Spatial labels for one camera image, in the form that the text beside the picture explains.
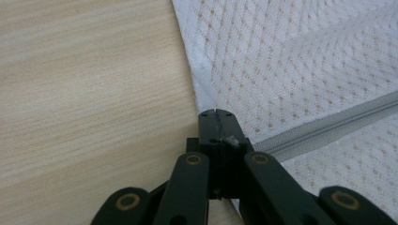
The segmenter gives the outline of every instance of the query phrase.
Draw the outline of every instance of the zipper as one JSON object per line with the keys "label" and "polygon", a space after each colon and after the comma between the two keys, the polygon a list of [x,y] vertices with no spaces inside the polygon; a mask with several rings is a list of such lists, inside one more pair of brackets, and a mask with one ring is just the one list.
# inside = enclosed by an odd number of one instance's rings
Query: zipper
{"label": "zipper", "polygon": [[398,91],[324,119],[292,128],[258,142],[253,147],[256,151],[272,154],[283,162],[337,141],[393,113],[398,113]]}

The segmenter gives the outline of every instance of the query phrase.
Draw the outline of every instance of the wood grain surface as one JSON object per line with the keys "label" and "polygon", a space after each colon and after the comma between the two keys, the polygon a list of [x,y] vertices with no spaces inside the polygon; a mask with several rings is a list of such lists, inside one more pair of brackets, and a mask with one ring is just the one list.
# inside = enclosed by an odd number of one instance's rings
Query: wood grain surface
{"label": "wood grain surface", "polygon": [[[170,0],[0,1],[0,224],[89,224],[197,136]],[[208,224],[242,224],[228,201]]]}

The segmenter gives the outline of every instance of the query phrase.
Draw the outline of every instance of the gray zipper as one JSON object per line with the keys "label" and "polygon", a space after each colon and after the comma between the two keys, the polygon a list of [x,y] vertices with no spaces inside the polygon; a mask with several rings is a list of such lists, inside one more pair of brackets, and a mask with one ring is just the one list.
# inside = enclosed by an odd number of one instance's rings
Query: gray zipper
{"label": "gray zipper", "polygon": [[280,162],[332,143],[393,113],[398,113],[398,91],[292,128],[270,139],[256,143],[256,151],[272,154]]}

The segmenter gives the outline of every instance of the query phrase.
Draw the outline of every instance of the light wood tabletop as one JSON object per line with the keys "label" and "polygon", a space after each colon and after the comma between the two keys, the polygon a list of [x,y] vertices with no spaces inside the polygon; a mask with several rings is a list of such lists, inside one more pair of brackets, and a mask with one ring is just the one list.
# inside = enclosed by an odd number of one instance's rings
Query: light wood tabletop
{"label": "light wood tabletop", "polygon": [[[89,224],[197,137],[171,0],[0,1],[0,224]],[[242,224],[212,201],[208,224]]]}

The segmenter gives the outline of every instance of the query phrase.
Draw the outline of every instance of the brass ring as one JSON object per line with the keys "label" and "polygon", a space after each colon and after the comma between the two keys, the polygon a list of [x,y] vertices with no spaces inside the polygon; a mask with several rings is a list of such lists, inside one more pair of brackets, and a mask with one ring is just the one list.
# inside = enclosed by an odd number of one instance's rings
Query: brass ring
{"label": "brass ring", "polygon": [[190,165],[199,165],[202,163],[202,158],[196,155],[190,155],[185,158],[185,162]]}
{"label": "brass ring", "polygon": [[116,208],[121,211],[126,211],[135,208],[140,203],[140,196],[134,193],[128,193],[120,196],[116,201]]}
{"label": "brass ring", "polygon": [[267,164],[269,163],[269,158],[264,156],[264,155],[260,155],[260,154],[254,154],[252,156],[252,160],[257,163],[257,164]]}
{"label": "brass ring", "polygon": [[344,193],[340,190],[331,194],[331,198],[334,200],[335,203],[339,204],[340,206],[342,206],[344,208],[351,209],[351,210],[360,209],[360,202],[356,198],[354,198],[352,195]]}

